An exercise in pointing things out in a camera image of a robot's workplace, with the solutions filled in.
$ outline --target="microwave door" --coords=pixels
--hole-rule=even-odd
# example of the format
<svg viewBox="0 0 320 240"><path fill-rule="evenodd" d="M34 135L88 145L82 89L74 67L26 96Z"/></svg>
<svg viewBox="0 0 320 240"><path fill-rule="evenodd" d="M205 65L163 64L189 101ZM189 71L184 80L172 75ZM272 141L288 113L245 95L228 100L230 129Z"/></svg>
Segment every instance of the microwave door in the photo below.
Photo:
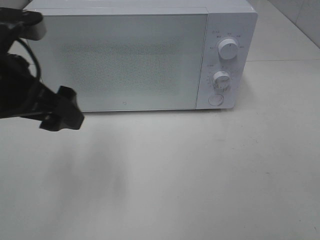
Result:
<svg viewBox="0 0 320 240"><path fill-rule="evenodd" d="M53 90L83 111L195 109L207 14L48 15L30 42Z"/></svg>

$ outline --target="microwave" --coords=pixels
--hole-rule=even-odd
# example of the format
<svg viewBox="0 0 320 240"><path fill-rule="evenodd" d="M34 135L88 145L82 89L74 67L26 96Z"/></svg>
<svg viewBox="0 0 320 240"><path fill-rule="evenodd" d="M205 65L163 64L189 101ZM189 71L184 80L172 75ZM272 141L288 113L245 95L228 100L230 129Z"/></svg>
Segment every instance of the microwave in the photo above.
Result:
<svg viewBox="0 0 320 240"><path fill-rule="evenodd" d="M28 41L52 90L84 112L230 109L257 13L246 0L34 0Z"/></svg>

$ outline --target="white table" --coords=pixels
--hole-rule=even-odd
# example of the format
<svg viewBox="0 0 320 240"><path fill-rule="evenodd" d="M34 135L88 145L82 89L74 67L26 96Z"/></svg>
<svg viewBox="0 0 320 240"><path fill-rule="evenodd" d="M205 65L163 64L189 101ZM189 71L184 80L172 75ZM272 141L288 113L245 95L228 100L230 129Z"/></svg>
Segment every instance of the white table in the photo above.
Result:
<svg viewBox="0 0 320 240"><path fill-rule="evenodd" d="M58 133L2 119L0 239L318 240L320 50L251 2L232 110L91 113Z"/></svg>

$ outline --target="microwave control panel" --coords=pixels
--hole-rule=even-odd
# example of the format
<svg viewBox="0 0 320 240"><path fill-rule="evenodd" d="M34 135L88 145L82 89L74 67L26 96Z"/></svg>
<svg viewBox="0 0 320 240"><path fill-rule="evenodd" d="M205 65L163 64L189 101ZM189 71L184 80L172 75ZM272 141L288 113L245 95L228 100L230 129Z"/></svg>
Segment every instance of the microwave control panel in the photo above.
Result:
<svg viewBox="0 0 320 240"><path fill-rule="evenodd" d="M237 98L257 13L210 13L196 109L230 109Z"/></svg>

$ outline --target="wire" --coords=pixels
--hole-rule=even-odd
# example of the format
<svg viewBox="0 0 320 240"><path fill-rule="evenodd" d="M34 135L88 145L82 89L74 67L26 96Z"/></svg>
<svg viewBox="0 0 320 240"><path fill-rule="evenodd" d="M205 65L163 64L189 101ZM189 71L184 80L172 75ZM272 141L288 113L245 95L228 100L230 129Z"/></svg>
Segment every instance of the wire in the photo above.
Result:
<svg viewBox="0 0 320 240"><path fill-rule="evenodd" d="M26 44L22 39L18 38L16 40L18 43L20 43L25 50L28 52L28 54L30 55L34 65L35 65L35 69L36 69L36 75L35 75L35 79L37 81L40 81L40 77L41 77L41 69L40 69L40 64L35 56L35 54L32 52L31 48L28 46L28 44Z"/></svg>

